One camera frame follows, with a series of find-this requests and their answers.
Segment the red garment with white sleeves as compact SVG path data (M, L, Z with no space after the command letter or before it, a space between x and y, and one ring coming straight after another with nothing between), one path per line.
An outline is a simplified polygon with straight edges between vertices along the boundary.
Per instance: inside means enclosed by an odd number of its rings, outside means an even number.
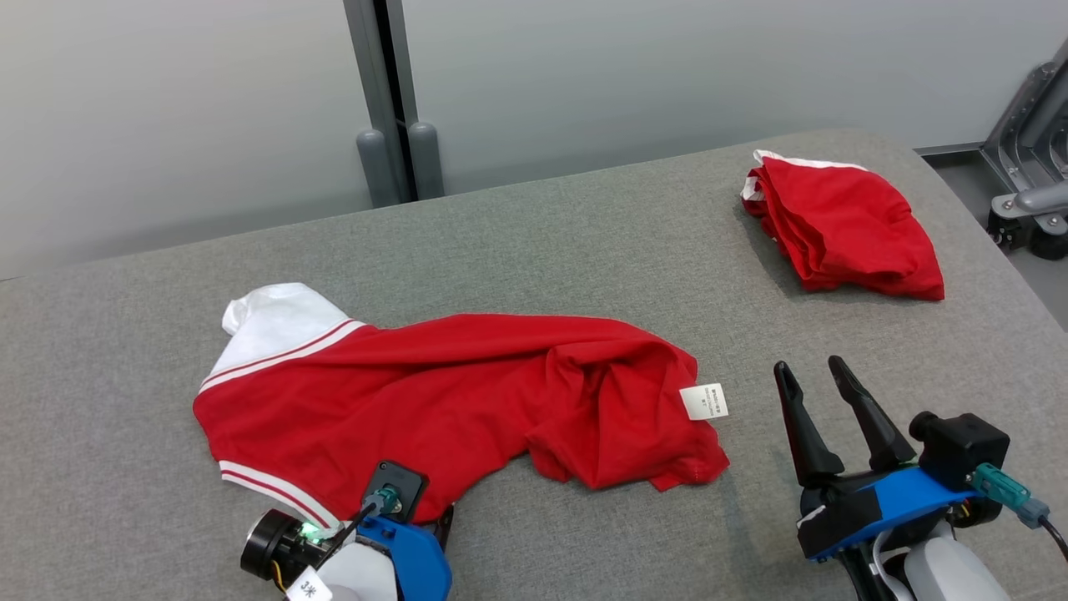
M668 491L729 465L709 420L684 404L698 362L634 325L459 313L380 328L278 284L232 300L224 330L192 402L211 457L226 483L318 528L359 512L382 461L430 480L417 522L522 454L541 476L588 488Z

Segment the grey metal partition post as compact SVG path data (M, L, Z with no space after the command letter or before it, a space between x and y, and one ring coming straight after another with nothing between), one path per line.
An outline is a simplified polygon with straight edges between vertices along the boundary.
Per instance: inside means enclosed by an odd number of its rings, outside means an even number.
M370 126L384 133L403 201L417 201L415 176L403 121L394 46L386 0L342 0Z

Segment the grey rounded post bumper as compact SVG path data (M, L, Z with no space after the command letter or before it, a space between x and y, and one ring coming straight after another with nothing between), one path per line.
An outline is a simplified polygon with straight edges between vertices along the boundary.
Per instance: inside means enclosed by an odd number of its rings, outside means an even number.
M403 194L390 158L388 138L377 129L364 129L357 135L355 144L370 187L371 205L374 208L398 205Z
M443 197L444 179L438 132L431 123L419 121L408 127L409 149L417 199Z

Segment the grey metal wheeled frame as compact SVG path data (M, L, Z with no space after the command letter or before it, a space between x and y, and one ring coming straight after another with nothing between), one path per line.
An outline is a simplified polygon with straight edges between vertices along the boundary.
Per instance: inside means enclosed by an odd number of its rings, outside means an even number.
M1004 251L1068 258L1068 38L1031 69L980 147L1007 194L985 231Z

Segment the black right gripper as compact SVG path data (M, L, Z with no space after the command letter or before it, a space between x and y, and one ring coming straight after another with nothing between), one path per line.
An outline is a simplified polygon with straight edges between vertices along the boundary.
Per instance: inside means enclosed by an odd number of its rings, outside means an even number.
M828 365L841 397L854 411L869 449L867 463L871 471L893 471L912 462L916 450L847 362L841 355L831 355ZM841 563L858 601L886 601L886 587L874 567L876 535L865 532L882 518L871 488L878 477L871 472L838 477L844 472L843 461L838 454L827 448L811 420L804 405L804 389L798 384L794 370L786 361L778 361L773 376L794 471L798 484L805 487L800 499L802 517L797 524L802 554L810 563Z

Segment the red garment with white band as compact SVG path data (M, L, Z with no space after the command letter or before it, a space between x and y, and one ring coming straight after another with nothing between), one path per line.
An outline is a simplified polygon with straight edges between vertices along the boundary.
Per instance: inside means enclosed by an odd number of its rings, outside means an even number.
M855 285L938 303L945 278L930 237L890 181L858 164L755 149L739 197L804 290Z

